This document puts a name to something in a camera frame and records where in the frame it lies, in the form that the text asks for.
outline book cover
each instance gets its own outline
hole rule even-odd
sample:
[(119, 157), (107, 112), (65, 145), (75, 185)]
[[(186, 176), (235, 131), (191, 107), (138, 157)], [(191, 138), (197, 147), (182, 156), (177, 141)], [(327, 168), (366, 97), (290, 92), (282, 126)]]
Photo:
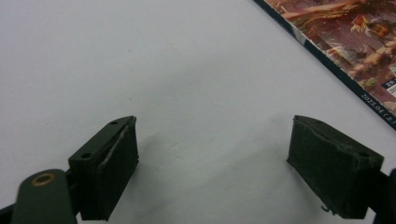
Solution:
[(255, 0), (396, 130), (396, 0)]

